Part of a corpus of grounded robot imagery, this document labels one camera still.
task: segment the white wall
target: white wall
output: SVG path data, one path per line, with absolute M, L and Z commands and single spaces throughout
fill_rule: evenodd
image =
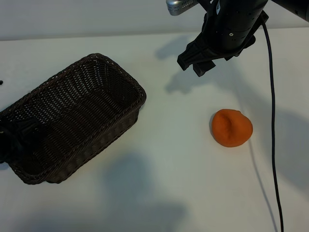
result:
M 270 28 L 309 26 L 271 1 L 265 11 Z M 170 16 L 165 0 L 0 0 L 0 40 L 196 31 L 204 13 L 197 5 Z

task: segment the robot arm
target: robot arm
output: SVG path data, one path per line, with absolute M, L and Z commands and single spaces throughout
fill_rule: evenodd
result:
M 309 0 L 274 0 L 309 21 Z M 198 76 L 215 67 L 214 59 L 231 59 L 255 42 L 254 33 L 268 20 L 263 11 L 267 0 L 167 0 L 171 15 L 179 15 L 196 4 L 207 11 L 202 32 L 178 56 L 183 70 L 190 65 Z

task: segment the black object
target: black object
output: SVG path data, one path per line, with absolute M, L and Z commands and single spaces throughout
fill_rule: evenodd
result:
M 31 155 L 39 144 L 40 122 L 34 118 L 19 121 L 0 121 L 0 163 L 17 162 Z
M 215 67 L 214 59 L 231 59 L 244 48 L 254 44 L 254 33 L 268 20 L 262 11 L 267 0 L 199 0 L 207 11 L 202 32 L 185 52 L 178 56 L 178 64 L 186 70 L 191 64 L 198 76 Z
M 309 0 L 272 0 L 272 1 L 309 22 Z
M 270 88 L 271 88 L 271 159 L 272 159 L 272 172 L 274 176 L 274 183 L 275 183 L 275 191 L 276 191 L 276 198 L 277 198 L 277 204 L 278 204 L 278 210 L 280 215 L 280 227 L 281 232 L 284 231 L 283 228 L 283 214 L 282 214 L 282 208 L 280 203 L 280 197 L 279 197 L 279 189 L 278 189 L 278 182 L 277 182 L 277 173 L 276 173 L 276 163 L 275 163 L 275 113 L 276 113 L 276 100 L 275 100 L 275 86 L 274 86 L 274 73 L 273 73 L 273 67 L 272 67 L 272 52 L 271 52 L 271 46 L 270 46 L 270 39 L 267 31 L 266 24 L 262 24 L 267 46 L 268 46 L 268 55 L 269 55 L 269 73 L 270 73 Z

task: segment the orange clay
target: orange clay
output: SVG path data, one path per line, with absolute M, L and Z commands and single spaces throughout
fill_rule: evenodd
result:
M 226 147 L 240 146 L 250 139 L 253 126 L 240 111 L 223 109 L 218 111 L 211 123 L 215 140 Z

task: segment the wicker basket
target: wicker basket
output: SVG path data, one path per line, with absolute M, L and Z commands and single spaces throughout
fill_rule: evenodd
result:
M 128 130 L 145 100 L 118 64 L 91 54 L 0 113 L 0 121 L 36 117 L 45 135 L 32 155 L 9 165 L 26 184 L 60 183 Z

